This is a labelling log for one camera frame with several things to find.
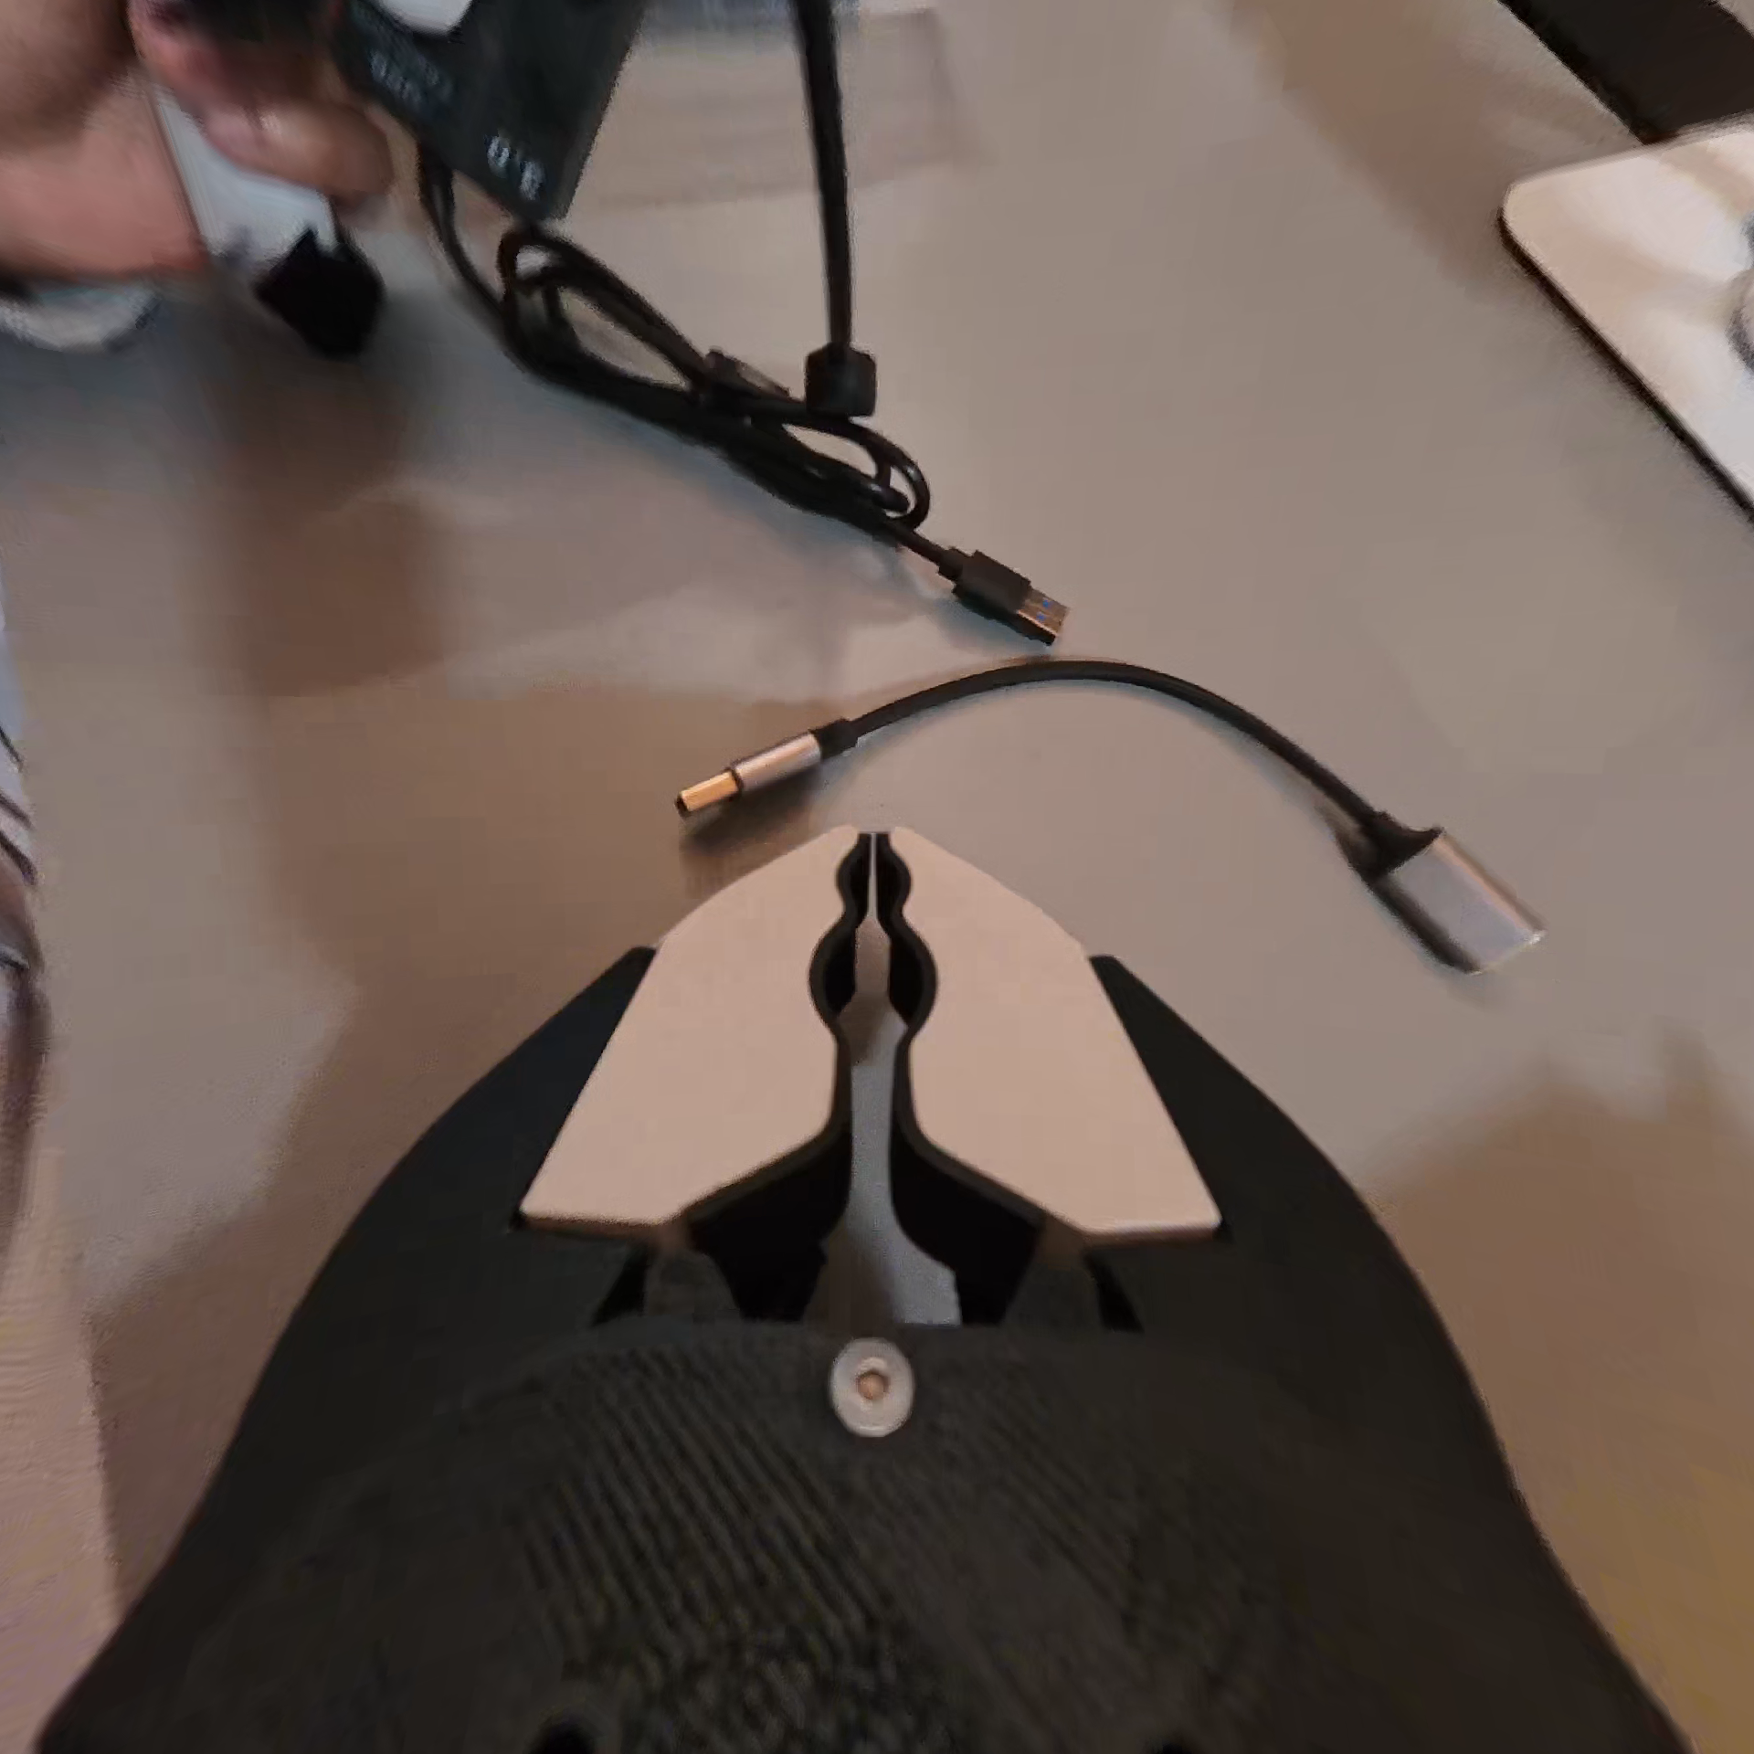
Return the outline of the black USB cable blue plug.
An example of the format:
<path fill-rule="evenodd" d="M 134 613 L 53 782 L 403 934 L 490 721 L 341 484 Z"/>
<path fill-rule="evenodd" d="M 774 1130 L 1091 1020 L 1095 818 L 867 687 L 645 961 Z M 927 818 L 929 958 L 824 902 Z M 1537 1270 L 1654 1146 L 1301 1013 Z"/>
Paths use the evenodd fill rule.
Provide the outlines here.
<path fill-rule="evenodd" d="M 418 151 L 424 217 L 455 278 L 506 354 L 539 381 L 713 453 L 781 503 L 927 559 L 953 601 L 1052 644 L 1065 608 L 1027 577 L 923 535 L 929 480 L 871 426 L 874 358 L 849 340 L 849 217 L 844 181 L 818 192 L 828 336 L 803 392 L 721 350 L 697 349 L 645 296 L 571 240 L 516 223 L 489 278 L 468 251 L 453 170 Z"/>

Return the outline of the white desk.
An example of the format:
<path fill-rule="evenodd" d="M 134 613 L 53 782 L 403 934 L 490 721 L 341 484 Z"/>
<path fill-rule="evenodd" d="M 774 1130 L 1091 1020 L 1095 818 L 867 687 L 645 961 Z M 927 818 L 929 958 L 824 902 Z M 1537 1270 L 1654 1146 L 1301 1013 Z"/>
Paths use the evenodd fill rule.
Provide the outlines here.
<path fill-rule="evenodd" d="M 1302 800 L 1133 692 L 933 714 L 718 831 L 672 794 L 1017 653 L 867 541 L 527 379 L 411 223 L 357 368 L 230 299 L 4 349 L 45 871 L 56 1346 L 4 1564 L 71 1670 L 412 1137 L 832 823 L 1151 981 L 1370 1197 L 1571 1578 L 1749 1749 L 1749 523 L 1500 249 L 1616 129 L 1492 3 L 940 3 L 847 33 L 859 333 L 933 535 L 1263 714 L 1546 925 L 1435 969 Z"/>

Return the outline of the white flat device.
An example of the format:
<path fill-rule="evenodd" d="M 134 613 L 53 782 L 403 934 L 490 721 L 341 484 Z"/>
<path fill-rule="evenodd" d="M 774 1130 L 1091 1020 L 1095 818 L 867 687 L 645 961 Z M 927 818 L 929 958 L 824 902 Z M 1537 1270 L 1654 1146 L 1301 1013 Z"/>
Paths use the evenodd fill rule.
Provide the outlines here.
<path fill-rule="evenodd" d="M 1751 118 L 1515 181 L 1511 254 L 1751 508 Z"/>

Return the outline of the dark flat object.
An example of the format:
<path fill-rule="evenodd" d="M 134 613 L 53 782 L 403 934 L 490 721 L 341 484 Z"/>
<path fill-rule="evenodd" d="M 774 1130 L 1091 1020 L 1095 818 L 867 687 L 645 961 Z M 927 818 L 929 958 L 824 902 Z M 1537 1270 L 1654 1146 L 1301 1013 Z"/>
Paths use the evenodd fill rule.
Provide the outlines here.
<path fill-rule="evenodd" d="M 1642 146 L 1751 116 L 1751 29 L 1719 2 L 1503 2 Z"/>

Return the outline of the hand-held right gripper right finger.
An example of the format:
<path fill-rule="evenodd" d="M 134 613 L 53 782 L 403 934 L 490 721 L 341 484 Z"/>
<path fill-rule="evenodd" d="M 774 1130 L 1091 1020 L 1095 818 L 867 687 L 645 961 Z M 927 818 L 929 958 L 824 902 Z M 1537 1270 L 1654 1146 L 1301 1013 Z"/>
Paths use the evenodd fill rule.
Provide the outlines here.
<path fill-rule="evenodd" d="M 871 838 L 892 1063 L 889 1197 L 950 1271 L 956 1316 L 999 1324 L 1042 1252 L 1206 1239 L 1222 1227 L 1091 953 L 1039 905 L 909 828 Z"/>

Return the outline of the person's left hand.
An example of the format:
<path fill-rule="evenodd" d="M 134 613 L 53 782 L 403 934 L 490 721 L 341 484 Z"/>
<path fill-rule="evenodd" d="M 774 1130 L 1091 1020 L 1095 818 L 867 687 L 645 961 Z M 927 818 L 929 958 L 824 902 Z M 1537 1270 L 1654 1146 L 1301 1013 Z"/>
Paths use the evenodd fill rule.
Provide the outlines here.
<path fill-rule="evenodd" d="M 4 280 L 127 282 L 209 260 L 155 90 L 263 177 L 370 205 L 388 140 L 312 41 L 212 36 L 185 3 L 2 3 Z"/>

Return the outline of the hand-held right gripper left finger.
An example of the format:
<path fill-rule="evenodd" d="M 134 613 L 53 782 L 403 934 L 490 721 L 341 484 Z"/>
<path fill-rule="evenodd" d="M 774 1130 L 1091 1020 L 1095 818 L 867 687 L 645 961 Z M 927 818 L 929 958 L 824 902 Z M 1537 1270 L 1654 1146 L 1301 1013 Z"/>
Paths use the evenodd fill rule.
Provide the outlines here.
<path fill-rule="evenodd" d="M 871 835 L 839 825 L 683 917 L 517 1214 L 702 1254 L 742 1316 L 799 1316 L 849 1191 L 840 1014 L 868 882 Z"/>

